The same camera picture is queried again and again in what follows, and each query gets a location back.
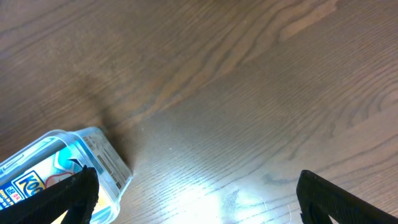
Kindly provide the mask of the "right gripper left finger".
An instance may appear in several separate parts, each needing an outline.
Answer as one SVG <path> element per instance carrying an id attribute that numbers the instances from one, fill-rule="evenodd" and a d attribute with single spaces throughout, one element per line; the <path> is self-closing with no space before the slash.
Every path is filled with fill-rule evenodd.
<path id="1" fill-rule="evenodd" d="M 52 223 L 65 214 L 62 223 L 90 222 L 99 199 L 99 180 L 93 167 L 1 210 L 1 223 Z"/>

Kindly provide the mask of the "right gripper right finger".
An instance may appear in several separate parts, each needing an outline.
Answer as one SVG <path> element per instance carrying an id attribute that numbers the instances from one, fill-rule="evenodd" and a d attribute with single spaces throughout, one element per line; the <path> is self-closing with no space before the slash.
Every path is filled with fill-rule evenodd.
<path id="1" fill-rule="evenodd" d="M 394 217 L 310 170 L 300 173 L 296 194 L 304 224 L 397 223 Z"/>

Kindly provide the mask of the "blue Kool Fever box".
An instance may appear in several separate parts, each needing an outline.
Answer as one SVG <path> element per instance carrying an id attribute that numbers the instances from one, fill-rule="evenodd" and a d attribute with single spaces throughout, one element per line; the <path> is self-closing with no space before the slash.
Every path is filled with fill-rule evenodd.
<path id="1" fill-rule="evenodd" d="M 110 223 L 101 175 L 77 149 L 23 152 L 1 166 L 1 223 Z"/>

